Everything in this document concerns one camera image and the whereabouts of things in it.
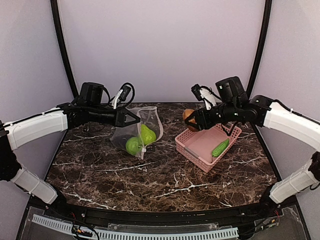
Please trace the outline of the brown toy potato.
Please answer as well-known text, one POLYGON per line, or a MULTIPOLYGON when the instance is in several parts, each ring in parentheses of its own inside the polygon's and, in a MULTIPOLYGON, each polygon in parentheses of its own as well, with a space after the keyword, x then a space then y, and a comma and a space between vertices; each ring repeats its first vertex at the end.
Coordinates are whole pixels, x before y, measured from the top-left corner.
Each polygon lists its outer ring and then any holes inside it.
MULTIPOLYGON (((189 108, 185 109, 184 112, 183 112, 183 114, 182 114, 183 120, 186 120, 193 112, 194 112, 193 109, 189 109, 189 108)), ((194 118, 190 118, 190 119, 188 120, 188 123, 196 124, 196 120, 195 120, 194 118)), ((188 125, 187 128, 188 128, 190 131, 192 131, 192 132, 198 132, 198 131, 199 131, 198 129, 194 128, 194 127, 191 126, 191 125, 188 125)))

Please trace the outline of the clear dotted zip bag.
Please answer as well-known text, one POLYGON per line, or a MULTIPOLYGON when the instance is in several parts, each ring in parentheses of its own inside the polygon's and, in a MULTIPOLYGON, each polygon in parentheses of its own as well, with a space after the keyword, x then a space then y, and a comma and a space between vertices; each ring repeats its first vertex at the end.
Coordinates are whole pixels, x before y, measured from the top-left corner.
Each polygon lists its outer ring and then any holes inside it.
POLYGON ((140 117, 140 123, 133 124, 127 127, 117 127, 113 136, 110 138, 113 146, 119 150, 126 151, 126 147, 121 147, 118 143, 119 136, 131 135, 131 137, 139 137, 142 141, 142 150, 137 155, 132 155, 139 159, 144 159, 144 155, 147 151, 147 146, 153 144, 160 140, 163 136, 164 129, 162 122, 158 115, 158 108, 156 106, 143 106, 143 107, 133 107, 130 109, 132 112, 136 113, 140 117), (144 145, 141 138, 141 124, 146 125, 156 134, 156 141, 148 145, 144 145))

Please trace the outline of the green toy pear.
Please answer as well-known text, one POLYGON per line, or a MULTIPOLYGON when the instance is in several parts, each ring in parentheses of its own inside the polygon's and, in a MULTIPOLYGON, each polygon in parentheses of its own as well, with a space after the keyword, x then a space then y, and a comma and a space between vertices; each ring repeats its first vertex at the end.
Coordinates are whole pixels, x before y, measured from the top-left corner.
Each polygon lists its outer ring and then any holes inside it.
POLYGON ((141 129, 140 136, 145 146, 156 141, 157 139, 156 133, 153 130, 151 130, 148 126, 146 126, 145 124, 141 124, 140 129, 141 129))

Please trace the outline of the pink plastic basket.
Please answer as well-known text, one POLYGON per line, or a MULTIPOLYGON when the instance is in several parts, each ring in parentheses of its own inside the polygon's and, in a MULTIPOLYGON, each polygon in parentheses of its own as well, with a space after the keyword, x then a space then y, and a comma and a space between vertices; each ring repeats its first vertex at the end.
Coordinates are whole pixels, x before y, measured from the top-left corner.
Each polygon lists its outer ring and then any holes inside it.
POLYGON ((241 133, 242 129, 238 126, 231 129, 220 123, 208 130, 198 132, 186 129, 175 137, 176 150, 205 173, 208 173, 233 146, 241 133), (219 156, 212 156, 212 151, 226 140, 229 140, 228 146, 219 156))

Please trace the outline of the green toy guava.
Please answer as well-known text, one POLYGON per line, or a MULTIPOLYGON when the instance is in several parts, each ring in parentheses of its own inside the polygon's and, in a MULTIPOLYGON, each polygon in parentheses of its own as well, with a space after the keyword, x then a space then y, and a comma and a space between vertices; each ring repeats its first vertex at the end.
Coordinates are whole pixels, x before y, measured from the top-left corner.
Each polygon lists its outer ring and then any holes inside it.
POLYGON ((133 156, 140 153, 142 151, 142 148, 143 148, 143 143, 141 139, 137 136, 131 137, 130 139, 127 140, 125 144, 126 151, 133 156))

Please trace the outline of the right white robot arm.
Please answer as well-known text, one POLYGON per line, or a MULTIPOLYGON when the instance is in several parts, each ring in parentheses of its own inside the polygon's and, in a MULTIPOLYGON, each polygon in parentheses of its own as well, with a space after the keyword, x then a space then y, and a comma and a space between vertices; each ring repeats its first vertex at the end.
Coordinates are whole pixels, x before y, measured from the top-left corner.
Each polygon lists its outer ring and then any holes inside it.
POLYGON ((249 99, 237 76, 218 81, 219 95, 207 86, 195 84, 191 91, 205 107, 195 110, 184 122, 198 130, 208 130, 227 122, 250 122, 289 135, 314 148, 307 163, 287 178, 268 187, 260 199, 269 205, 279 205, 291 196, 320 185, 320 123, 285 106, 278 99, 257 95, 249 99))

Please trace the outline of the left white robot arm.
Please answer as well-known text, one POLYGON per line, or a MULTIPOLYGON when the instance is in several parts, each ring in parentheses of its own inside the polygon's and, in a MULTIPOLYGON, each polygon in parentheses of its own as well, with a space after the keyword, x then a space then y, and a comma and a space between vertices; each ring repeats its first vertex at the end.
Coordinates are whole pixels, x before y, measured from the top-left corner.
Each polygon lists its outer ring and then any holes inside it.
POLYGON ((134 86, 124 83, 114 97, 102 102, 108 90, 104 85, 85 82, 80 94, 72 102, 62 103, 36 115, 0 124, 0 179, 12 182, 48 205, 57 205, 66 199, 59 190, 40 179, 18 162, 14 151, 44 136, 71 130, 86 123, 99 123, 117 128, 137 124, 141 119, 128 110, 135 97, 134 86))

